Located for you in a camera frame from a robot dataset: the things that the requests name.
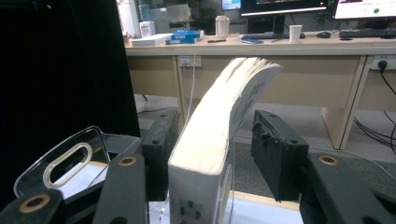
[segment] white book cover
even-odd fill
[[[171,35],[172,34],[151,35],[144,38],[132,39],[131,43],[133,47],[156,46],[159,44],[164,44],[165,40],[170,38]]]
[[[223,220],[223,197],[231,186],[226,156],[233,136],[282,68],[260,58],[233,59],[205,94],[168,162],[171,223]]]

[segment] electrical outlet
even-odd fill
[[[180,66],[187,67],[202,67],[201,56],[178,56],[178,63]]]
[[[371,69],[379,70],[378,63],[381,61],[386,61],[388,63],[385,70],[395,70],[396,69],[396,55],[376,55],[376,56],[374,56]]]

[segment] computer monitor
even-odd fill
[[[241,0],[241,17],[274,17],[273,32],[284,33],[285,15],[325,10],[328,0]]]
[[[221,9],[223,11],[237,10],[239,8],[241,8],[241,0],[221,0]]]
[[[334,0],[332,19],[335,21],[367,21],[374,29],[386,29],[396,21],[395,0]]]

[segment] keyboard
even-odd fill
[[[396,37],[396,29],[386,30],[358,30],[358,31],[342,31],[340,32],[340,38],[364,38],[364,37],[380,37],[392,39]]]
[[[300,33],[300,38],[305,38],[304,33]],[[289,33],[263,33],[263,34],[249,34],[243,35],[242,39],[289,39]]]

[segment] computer mouse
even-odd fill
[[[330,38],[332,36],[332,32],[329,31],[322,31],[317,34],[317,38]]]

